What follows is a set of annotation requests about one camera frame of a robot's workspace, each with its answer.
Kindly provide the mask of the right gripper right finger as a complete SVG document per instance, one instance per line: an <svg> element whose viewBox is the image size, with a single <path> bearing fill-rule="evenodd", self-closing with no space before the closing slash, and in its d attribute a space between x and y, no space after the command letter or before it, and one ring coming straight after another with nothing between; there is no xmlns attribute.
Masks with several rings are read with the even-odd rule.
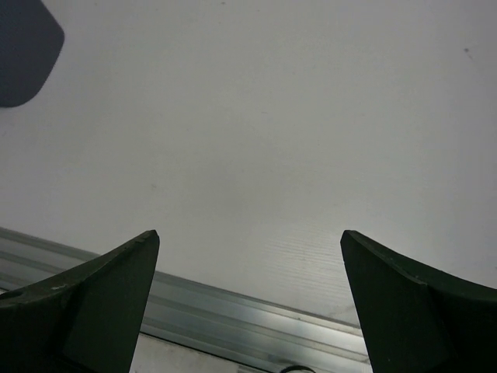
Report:
<svg viewBox="0 0 497 373"><path fill-rule="evenodd" d="M496 291L346 230L346 275L375 372L494 372Z"/></svg>

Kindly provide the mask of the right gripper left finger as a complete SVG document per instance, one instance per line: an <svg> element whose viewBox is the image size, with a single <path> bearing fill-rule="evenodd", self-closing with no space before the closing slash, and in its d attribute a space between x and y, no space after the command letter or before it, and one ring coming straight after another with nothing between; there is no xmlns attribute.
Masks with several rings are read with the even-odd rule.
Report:
<svg viewBox="0 0 497 373"><path fill-rule="evenodd" d="M146 231L1 296L3 372L128 372L159 251Z"/></svg>

